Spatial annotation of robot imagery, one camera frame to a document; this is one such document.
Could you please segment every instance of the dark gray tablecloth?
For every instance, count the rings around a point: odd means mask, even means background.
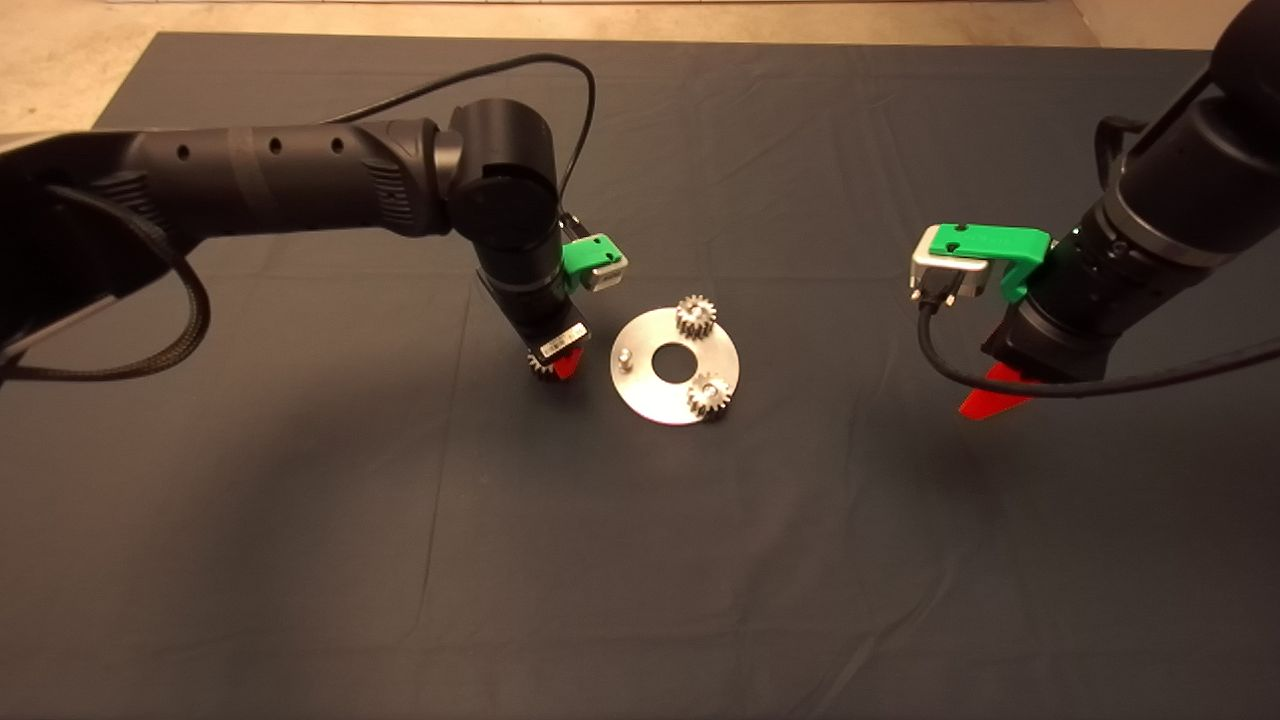
[[[0,391],[5,717],[1274,717],[1280,368],[963,421],[914,345],[934,222],[1061,232],[1091,137],[1201,54],[164,35],[106,127],[310,122],[530,50],[600,76],[568,206],[634,272],[534,383],[457,238],[206,243],[215,324],[152,379]],[[508,95],[561,158],[581,82]],[[1274,333],[1280,243],[1135,329],[1117,372]],[[613,334],[705,292],[726,421],[663,428]],[[982,364],[983,299],[940,320]],[[29,357],[166,341],[163,282]]]

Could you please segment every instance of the gear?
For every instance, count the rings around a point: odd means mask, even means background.
[[[733,398],[733,388],[728,387],[719,375],[699,373],[689,383],[689,409],[699,418],[708,420],[716,418],[728,407]]]
[[[559,379],[559,375],[556,374],[556,368],[552,365],[543,365],[538,361],[538,357],[534,357],[532,352],[529,352],[526,357],[529,359],[529,369],[534,373],[535,378],[547,382],[556,382]]]
[[[676,305],[676,327],[680,334],[699,340],[716,327],[716,305],[701,295],[690,295]]]

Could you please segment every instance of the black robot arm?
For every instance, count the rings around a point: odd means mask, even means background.
[[[931,270],[920,345],[943,375],[1030,397],[1087,397],[1176,384],[1280,357],[1280,340],[1202,363],[1103,380],[1123,333],[1280,228],[1280,0],[1252,0],[1204,72],[1155,122],[1103,120],[1098,141],[1140,131],[1102,197],[1027,278],[983,351],[1047,386],[969,375],[932,346],[928,325],[960,278]],[[1105,152],[1100,164],[1105,165]]]
[[[558,208],[550,131],[513,100],[458,108],[448,129],[416,119],[0,145],[0,364],[173,268],[128,237],[123,215],[179,255],[218,236],[456,229],[530,351],[552,361],[585,336],[562,277]]]

